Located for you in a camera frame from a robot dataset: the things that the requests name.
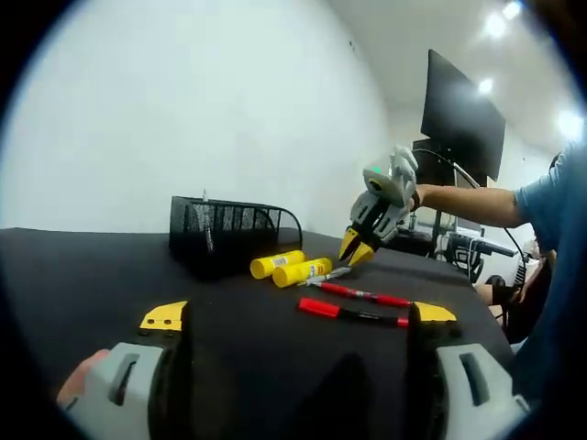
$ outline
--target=black table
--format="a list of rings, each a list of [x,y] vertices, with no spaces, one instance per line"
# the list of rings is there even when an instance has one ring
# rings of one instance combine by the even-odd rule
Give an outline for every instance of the black table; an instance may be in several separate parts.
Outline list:
[[[333,255],[339,243],[305,233],[304,251]],[[279,290],[245,275],[201,283],[171,258],[165,234],[7,229],[0,247],[8,300],[53,390],[95,350],[129,340],[152,307],[189,299],[201,438],[287,436],[303,418],[300,408],[320,409],[309,396],[332,383],[348,383],[351,397],[359,396],[350,399],[357,404],[350,414],[365,418],[362,437],[399,436],[405,330],[333,321],[295,306],[312,296],[379,313],[400,314],[396,309],[316,288]],[[354,279],[340,282],[447,307],[468,342],[481,343],[503,365],[512,359],[488,308],[447,263],[381,249]],[[338,402],[349,398],[345,387],[335,389]],[[341,426],[348,420],[340,415]]]

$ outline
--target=blue shirt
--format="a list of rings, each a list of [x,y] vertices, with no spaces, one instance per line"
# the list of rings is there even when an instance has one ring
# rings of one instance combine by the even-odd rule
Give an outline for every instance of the blue shirt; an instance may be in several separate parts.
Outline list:
[[[572,146],[539,181],[518,190],[522,218],[531,223],[540,248],[555,249],[557,262],[544,310],[512,369],[515,392],[540,399],[573,364],[581,364],[587,325],[582,273],[587,255],[587,148]]]

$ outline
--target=bracelet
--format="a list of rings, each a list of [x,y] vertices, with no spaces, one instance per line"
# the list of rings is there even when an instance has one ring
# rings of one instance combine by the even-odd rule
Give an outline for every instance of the bracelet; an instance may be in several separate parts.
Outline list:
[[[416,209],[418,209],[420,207],[420,204],[422,203],[420,201],[420,194],[418,194],[417,190],[414,191],[414,195],[412,195],[412,199],[414,200],[414,207],[412,208],[412,211],[410,211],[411,213],[413,211],[415,211]]]

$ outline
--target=red marker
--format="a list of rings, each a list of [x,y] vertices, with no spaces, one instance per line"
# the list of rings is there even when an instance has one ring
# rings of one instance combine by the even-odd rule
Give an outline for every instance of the red marker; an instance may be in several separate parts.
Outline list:
[[[392,307],[409,307],[411,302],[403,298],[395,298],[389,295],[378,295],[377,293],[369,293],[368,291],[358,291],[350,287],[332,284],[331,282],[317,282],[315,286],[327,292],[332,292],[337,295],[348,296],[351,298],[363,298],[374,303],[382,305],[391,305]]]
[[[394,316],[381,316],[376,313],[354,311],[338,307],[337,305],[330,304],[328,302],[321,302],[312,300],[310,298],[302,298],[298,305],[300,310],[309,312],[311,314],[319,314],[327,318],[332,319],[349,319],[349,320],[365,320],[371,321],[377,324],[391,325],[393,327],[406,328],[408,321],[407,318],[397,318]]]

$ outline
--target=yellow glue stick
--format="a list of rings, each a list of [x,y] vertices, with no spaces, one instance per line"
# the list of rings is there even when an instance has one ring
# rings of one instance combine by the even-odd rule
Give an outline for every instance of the yellow glue stick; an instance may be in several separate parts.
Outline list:
[[[277,287],[287,287],[308,278],[326,275],[332,270],[332,262],[328,258],[319,258],[299,264],[280,266],[273,271],[273,282]]]
[[[276,268],[286,264],[301,263],[305,260],[304,252],[293,250],[271,257],[257,258],[250,262],[250,273],[257,280],[269,277]]]

